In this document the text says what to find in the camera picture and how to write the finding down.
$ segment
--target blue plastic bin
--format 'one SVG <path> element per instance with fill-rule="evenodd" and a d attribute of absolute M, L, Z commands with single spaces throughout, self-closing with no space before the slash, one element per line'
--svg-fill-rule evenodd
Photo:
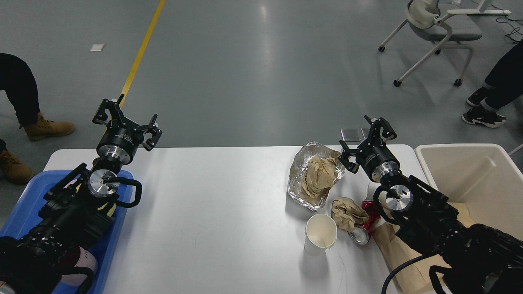
<path fill-rule="evenodd" d="M 40 223 L 42 219 L 38 216 L 38 211 L 46 204 L 43 195 L 69 172 L 70 171 L 46 171 L 36 175 L 27 184 L 22 196 L 0 231 L 0 236 L 11 236 L 19 239 L 27 234 L 35 225 Z M 121 171 L 118 176 L 132 179 L 131 173 L 126 171 Z M 120 201 L 130 202 L 131 193 L 132 187 L 130 186 L 120 185 L 118 188 Z M 118 241 L 123 220 L 126 217 L 126 211 L 127 209 L 125 208 L 116 208 L 113 214 L 115 220 L 100 240 L 89 249 L 89 252 L 91 252 L 98 261 L 98 272 L 88 292 L 89 294 L 100 294 L 104 289 L 109 266 L 116 249 L 116 242 Z M 59 283 L 53 291 L 53 294 L 74 294 L 77 289 L 77 287 Z"/>

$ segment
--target yellow floor line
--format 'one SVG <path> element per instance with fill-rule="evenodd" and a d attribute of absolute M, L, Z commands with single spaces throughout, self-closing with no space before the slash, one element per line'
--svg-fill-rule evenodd
<path fill-rule="evenodd" d="M 158 3 L 156 12 L 154 13 L 153 19 L 151 20 L 151 23 L 149 24 L 149 28 L 147 29 L 147 33 L 145 33 L 145 37 L 143 38 L 142 44 L 140 45 L 140 49 L 138 50 L 138 54 L 136 55 L 136 58 L 134 59 L 134 62 L 131 67 L 131 71 L 129 72 L 126 83 L 122 89 L 122 94 L 124 94 L 125 96 L 123 97 L 122 101 L 120 102 L 120 107 L 122 107 L 123 103 L 125 102 L 125 100 L 127 98 L 127 92 L 129 92 L 129 88 L 131 87 L 132 81 L 134 79 L 134 75 L 136 74 L 136 71 L 138 70 L 140 61 L 142 61 L 143 53 L 145 52 L 145 48 L 147 48 L 147 43 L 149 43 L 149 39 L 153 33 L 154 26 L 156 25 L 156 21 L 158 20 L 158 16 L 160 15 L 160 12 L 162 11 L 164 2 L 165 2 L 165 0 L 160 0 L 160 3 Z"/>

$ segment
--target crumpled brown paper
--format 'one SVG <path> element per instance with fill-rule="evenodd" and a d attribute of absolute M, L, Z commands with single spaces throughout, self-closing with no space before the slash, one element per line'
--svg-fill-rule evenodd
<path fill-rule="evenodd" d="M 354 231 L 355 223 L 365 223 L 369 220 L 367 212 L 347 197 L 334 198 L 331 217 L 340 229 L 347 232 Z"/>
<path fill-rule="evenodd" d="M 464 203 L 449 204 L 459 211 L 458 221 L 460 221 L 465 227 L 470 227 L 475 224 Z M 405 261 L 420 255 L 396 236 L 396 232 L 399 228 L 400 227 L 397 225 L 385 223 L 384 225 L 375 228 L 372 234 L 390 268 L 396 268 Z M 401 270 L 401 272 L 397 273 L 395 277 L 403 293 L 423 294 L 432 291 L 432 283 L 430 282 L 430 277 L 428 275 L 431 265 L 449 267 L 449 265 L 443 261 L 441 256 L 436 255 L 408 266 Z"/>
<path fill-rule="evenodd" d="M 313 156 L 303 174 L 302 187 L 311 198 L 317 198 L 322 189 L 334 186 L 338 176 L 336 160 L 332 157 L 321 159 Z"/>

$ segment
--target chair leg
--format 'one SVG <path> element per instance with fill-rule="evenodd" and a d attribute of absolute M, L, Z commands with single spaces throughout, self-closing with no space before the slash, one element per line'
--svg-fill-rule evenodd
<path fill-rule="evenodd" d="M 463 79 L 463 76 L 465 75 L 465 71 L 469 67 L 470 61 L 472 60 L 472 56 L 474 55 L 474 48 L 468 44 L 462 44 L 460 42 L 456 42 L 456 44 L 445 44 L 444 48 L 468 49 L 468 51 L 469 51 L 469 54 L 467 54 L 467 59 L 465 60 L 465 65 L 463 66 L 463 70 L 461 71 L 459 78 L 454 83 L 454 86 L 461 86 L 461 80 Z"/>
<path fill-rule="evenodd" d="M 394 86 L 399 87 L 401 85 L 401 82 L 406 79 L 413 71 L 415 71 L 418 67 L 421 66 L 422 63 L 424 63 L 429 57 L 434 54 L 434 52 L 438 51 L 443 47 L 443 45 L 450 39 L 450 36 L 452 35 L 452 28 L 445 24 L 444 22 L 441 24 L 441 27 L 443 27 L 447 31 L 447 35 L 441 40 L 436 46 L 432 48 L 425 56 L 423 56 L 416 64 L 414 64 L 406 73 L 404 73 L 399 79 L 394 81 Z"/>
<path fill-rule="evenodd" d="M 403 26 L 407 23 L 407 19 L 405 19 L 401 24 L 400 26 L 398 26 L 386 39 L 385 41 L 383 41 L 380 45 L 380 47 L 378 48 L 378 51 L 380 52 L 383 52 L 385 50 L 385 44 L 387 44 L 387 42 L 390 41 L 390 39 L 392 39 L 392 37 L 394 37 L 395 34 L 397 34 L 397 32 L 399 32 L 401 30 L 401 28 L 403 28 Z"/>
<path fill-rule="evenodd" d="M 512 154 L 516 153 L 519 149 L 523 148 L 523 144 L 521 144 L 520 146 L 517 146 L 514 150 L 512 150 L 508 156 L 512 156 Z"/>
<path fill-rule="evenodd" d="M 431 43 L 435 46 L 436 45 L 436 42 L 434 41 L 431 41 Z M 441 53 L 441 49 L 438 49 L 436 50 L 436 52 L 434 52 L 435 55 L 439 55 Z"/>
<path fill-rule="evenodd" d="M 439 42 L 436 46 L 432 48 L 425 56 L 423 56 L 416 64 L 414 64 L 406 73 L 404 73 L 397 81 L 401 83 L 404 79 L 406 79 L 413 71 L 415 71 L 418 67 L 421 66 L 422 63 L 424 63 L 429 57 L 432 56 L 436 51 L 440 50 L 440 48 L 443 46 L 443 42 Z"/>

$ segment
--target white plastic bin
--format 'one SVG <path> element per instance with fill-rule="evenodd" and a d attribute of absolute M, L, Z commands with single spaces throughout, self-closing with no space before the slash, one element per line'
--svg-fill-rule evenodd
<path fill-rule="evenodd" d="M 471 217 L 523 240 L 523 175 L 496 144 L 421 145 L 416 156 L 428 183 L 467 204 Z"/>

